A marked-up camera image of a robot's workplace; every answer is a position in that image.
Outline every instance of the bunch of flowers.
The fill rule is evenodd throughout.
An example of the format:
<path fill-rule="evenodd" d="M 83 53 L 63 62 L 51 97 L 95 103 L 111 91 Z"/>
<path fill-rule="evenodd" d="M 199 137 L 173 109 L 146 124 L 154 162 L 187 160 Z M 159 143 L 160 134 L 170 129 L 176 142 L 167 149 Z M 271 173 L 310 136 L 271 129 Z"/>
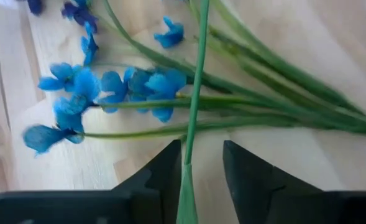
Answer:
<path fill-rule="evenodd" d="M 64 139 L 79 144 L 85 137 L 118 139 L 178 134 L 185 136 L 187 132 L 188 123 L 174 125 L 167 123 L 173 116 L 174 108 L 190 107 L 191 96 L 181 94 L 180 90 L 193 83 L 196 67 L 178 58 L 165 56 L 134 40 L 113 13 L 108 0 L 101 1 L 113 24 L 91 11 L 90 1 L 76 0 L 65 2 L 63 5 L 62 16 L 75 20 L 86 29 L 88 36 L 81 38 L 85 60 L 82 65 L 72 66 L 67 63 L 51 65 L 50 71 L 54 77 L 43 77 L 40 80 L 40 89 L 65 90 L 71 92 L 71 97 L 60 98 L 55 102 L 54 127 L 38 124 L 28 127 L 25 131 L 25 144 L 38 154 L 48 152 L 52 145 Z M 273 53 L 228 10 L 221 0 L 210 0 L 210 2 L 241 40 L 235 40 L 227 32 L 208 25 L 205 28 L 209 36 L 206 42 L 207 48 L 228 58 L 247 75 L 261 81 L 283 98 L 241 87 L 204 71 L 201 76 L 202 85 L 222 94 L 199 96 L 198 109 L 218 113 L 223 119 L 198 121 L 197 131 L 242 126 L 272 126 L 339 130 L 366 135 L 366 112 L 327 84 Z M 203 22 L 204 18 L 207 18 L 203 17 L 204 13 L 207 15 L 205 6 L 199 11 L 193 0 L 186 0 L 185 4 L 198 22 Z M 168 31 L 153 35 L 163 48 L 173 48 L 185 41 L 183 24 L 173 22 L 169 17 L 164 17 L 163 21 Z M 122 36 L 126 43 L 151 60 L 154 66 L 127 67 L 123 78 L 115 71 L 108 71 L 99 79 L 91 69 L 92 64 L 98 63 L 96 52 L 101 50 L 94 36 L 98 31 L 98 25 L 104 25 L 108 31 Z M 108 96 L 99 98 L 101 91 L 108 93 Z M 82 116 L 91 108 L 102 108 L 106 113 L 115 113 L 123 108 L 135 108 L 140 113 L 150 111 L 166 125 L 137 133 L 88 133 L 82 125 Z"/>

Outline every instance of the blue petal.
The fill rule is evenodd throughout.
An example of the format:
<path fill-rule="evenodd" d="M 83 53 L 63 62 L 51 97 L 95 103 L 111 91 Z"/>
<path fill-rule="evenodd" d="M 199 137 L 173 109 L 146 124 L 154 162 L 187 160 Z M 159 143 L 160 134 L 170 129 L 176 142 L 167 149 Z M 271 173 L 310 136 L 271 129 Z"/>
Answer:
<path fill-rule="evenodd" d="M 150 76 L 151 74 L 147 73 L 145 70 L 136 69 L 127 83 L 129 90 L 142 96 L 153 94 L 153 90 L 145 86 L 145 83 L 150 79 Z"/>
<path fill-rule="evenodd" d="M 72 19 L 74 14 L 76 14 L 79 10 L 80 9 L 74 6 L 71 2 L 65 2 L 61 14 L 63 15 L 63 17 Z"/>
<path fill-rule="evenodd" d="M 157 93 L 147 97 L 147 100 L 170 100 L 170 97 L 161 93 Z M 173 108 L 154 108 L 151 111 L 153 116 L 158 118 L 163 123 L 168 122 L 173 114 Z"/>
<path fill-rule="evenodd" d="M 51 73 L 61 81 L 65 81 L 73 75 L 71 65 L 67 63 L 52 64 L 50 66 Z"/>
<path fill-rule="evenodd" d="M 82 114 L 71 114 L 70 108 L 65 106 L 67 104 L 64 98 L 61 98 L 54 104 L 54 113 L 58 127 L 61 130 L 74 130 L 78 133 L 83 133 Z"/>
<path fill-rule="evenodd" d="M 129 101 L 130 102 L 143 102 L 146 101 L 146 97 L 139 96 L 139 95 L 129 95 Z M 137 109 L 137 112 L 139 113 L 146 113 L 148 112 L 147 108 Z"/>
<path fill-rule="evenodd" d="M 83 65 L 89 65 L 93 61 L 94 56 L 98 50 L 98 46 L 96 45 L 93 36 L 89 37 L 89 39 L 82 37 L 81 48 L 82 51 L 85 53 L 85 60 L 83 62 Z"/>
<path fill-rule="evenodd" d="M 82 95 L 93 101 L 100 94 L 100 81 L 89 68 L 84 68 L 75 75 L 75 94 Z"/>
<path fill-rule="evenodd" d="M 165 77 L 174 84 L 175 91 L 182 89 L 187 84 L 187 76 L 174 68 L 168 69 Z"/>
<path fill-rule="evenodd" d="M 85 26 L 86 23 L 89 23 L 92 33 L 97 33 L 97 18 L 90 14 L 89 10 L 80 9 L 74 13 L 73 18 L 81 26 Z"/>
<path fill-rule="evenodd" d="M 73 85 L 73 78 L 68 80 L 66 83 L 64 83 L 64 89 L 66 92 L 73 92 L 75 90 L 75 87 Z"/>
<path fill-rule="evenodd" d="M 88 108 L 89 102 L 84 96 L 73 95 L 70 100 L 60 97 L 54 102 L 54 110 L 62 111 L 63 113 L 74 115 L 82 114 Z"/>
<path fill-rule="evenodd" d="M 109 71 L 103 74 L 101 78 L 101 90 L 112 91 L 115 93 L 126 92 L 125 86 L 121 80 L 121 77 L 117 72 Z"/>
<path fill-rule="evenodd" d="M 29 10 L 36 16 L 39 16 L 43 10 L 42 0 L 28 0 Z"/>
<path fill-rule="evenodd" d="M 168 17 L 164 17 L 166 25 L 169 27 L 169 31 L 166 34 L 154 34 L 153 37 L 156 41 L 160 42 L 163 48 L 174 47 L 184 39 L 184 27 L 183 24 L 173 23 Z"/>
<path fill-rule="evenodd" d="M 75 2 L 79 5 L 79 7 L 82 7 L 82 8 L 88 7 L 86 0 L 75 0 Z"/>
<path fill-rule="evenodd" d="M 125 99 L 125 95 L 110 95 L 98 100 L 99 104 L 113 104 L 113 103 L 120 103 Z M 115 113 L 118 108 L 105 108 L 104 111 L 106 113 Z"/>
<path fill-rule="evenodd" d="M 86 37 L 81 37 L 81 49 L 85 54 L 89 50 L 89 39 Z"/>
<path fill-rule="evenodd" d="M 135 73 L 135 67 L 128 67 L 125 70 L 125 75 L 123 76 L 123 81 L 124 82 L 129 81 L 133 77 L 134 73 Z"/>
<path fill-rule="evenodd" d="M 88 37 L 91 37 L 93 36 L 93 28 L 90 26 L 90 23 L 89 22 L 85 22 L 85 30 L 86 30 L 86 33 L 88 35 Z"/>
<path fill-rule="evenodd" d="M 61 141 L 67 134 L 68 132 L 59 129 L 35 125 L 24 131 L 23 139 L 27 147 L 42 154 L 48 152 L 53 144 Z"/>
<path fill-rule="evenodd" d="M 78 73 L 80 70 L 82 70 L 82 65 L 74 65 L 72 67 L 72 72 L 75 74 L 75 73 Z"/>
<path fill-rule="evenodd" d="M 145 86 L 159 93 L 174 96 L 176 90 L 174 84 L 165 75 L 154 74 L 150 77 Z"/>
<path fill-rule="evenodd" d="M 40 78 L 38 84 L 38 88 L 40 88 L 41 90 L 48 90 L 48 91 L 61 90 L 63 87 L 64 87 L 63 82 L 50 77 Z"/>
<path fill-rule="evenodd" d="M 74 144 L 79 144 L 79 143 L 83 142 L 83 139 L 85 137 L 83 137 L 81 135 L 78 135 L 78 134 L 72 134 L 72 135 L 69 135 L 65 138 L 68 139 L 70 142 L 72 142 Z"/>
<path fill-rule="evenodd" d="M 174 27 L 172 19 L 168 16 L 163 17 L 163 22 L 166 24 L 166 26 L 169 27 L 169 29 L 172 29 Z"/>

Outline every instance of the flower stem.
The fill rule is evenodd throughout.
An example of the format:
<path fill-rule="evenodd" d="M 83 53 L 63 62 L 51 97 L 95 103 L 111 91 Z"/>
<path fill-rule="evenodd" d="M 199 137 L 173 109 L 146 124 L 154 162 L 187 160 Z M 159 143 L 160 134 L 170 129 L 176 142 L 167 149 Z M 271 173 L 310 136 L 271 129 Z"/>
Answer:
<path fill-rule="evenodd" d="M 198 121 L 196 129 L 198 132 L 218 130 L 224 128 L 239 128 L 243 126 L 273 126 L 273 127 L 295 127 L 300 124 L 295 119 L 279 115 L 258 115 L 248 117 L 233 117 L 223 120 Z M 129 139 L 129 138 L 153 138 L 161 136 L 171 136 L 176 134 L 185 134 L 188 123 L 165 126 L 158 129 L 139 131 L 134 133 L 81 133 L 80 135 L 91 138 L 101 139 Z"/>

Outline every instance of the black object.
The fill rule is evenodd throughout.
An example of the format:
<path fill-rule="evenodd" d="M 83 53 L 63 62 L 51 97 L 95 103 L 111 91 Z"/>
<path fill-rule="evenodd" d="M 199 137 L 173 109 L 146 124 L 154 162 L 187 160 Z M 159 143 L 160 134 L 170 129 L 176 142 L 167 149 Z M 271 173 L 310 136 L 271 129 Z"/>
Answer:
<path fill-rule="evenodd" d="M 172 141 L 112 190 L 6 192 L 0 224 L 174 224 L 181 184 L 181 142 Z"/>
<path fill-rule="evenodd" d="M 366 223 L 366 192 L 323 192 L 232 141 L 223 161 L 241 224 Z"/>

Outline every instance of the light wood grain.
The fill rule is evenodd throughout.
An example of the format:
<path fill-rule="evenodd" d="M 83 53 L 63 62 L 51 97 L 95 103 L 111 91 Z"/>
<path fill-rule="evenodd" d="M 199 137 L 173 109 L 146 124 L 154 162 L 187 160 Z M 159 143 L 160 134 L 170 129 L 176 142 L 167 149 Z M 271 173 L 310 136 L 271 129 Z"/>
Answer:
<path fill-rule="evenodd" d="M 366 0 L 230 0 L 240 19 L 271 49 L 341 91 L 366 110 Z M 85 139 L 74 145 L 61 142 L 34 158 L 21 133 L 32 124 L 52 125 L 52 103 L 62 91 L 43 93 L 36 88 L 48 76 L 51 63 L 81 63 L 82 27 L 60 15 L 61 1 L 45 1 L 36 17 L 26 2 L 0 0 L 0 190 L 111 189 L 140 169 L 170 138 L 100 141 Z M 134 38 L 165 55 L 195 62 L 197 45 L 190 42 L 198 25 L 181 1 L 111 1 Z M 95 1 L 95 11 L 106 17 Z M 162 16 L 184 23 L 187 41 L 163 50 L 154 32 L 164 32 Z M 226 25 L 211 9 L 211 23 Z M 151 63 L 126 56 L 115 48 L 125 43 L 100 27 L 97 59 Z M 96 67 L 101 74 L 111 67 Z M 123 74 L 122 68 L 116 69 Z M 209 51 L 206 70 L 242 86 L 272 94 L 236 65 Z M 210 114 L 201 113 L 200 118 Z M 186 121 L 187 110 L 176 110 L 172 123 Z M 162 125 L 134 110 L 84 115 L 89 132 L 128 132 Z M 193 177 L 200 223 L 237 223 L 222 168 L 222 142 L 231 139 L 275 166 L 324 190 L 366 189 L 366 138 L 309 129 L 245 128 L 200 134 L 194 144 Z"/>

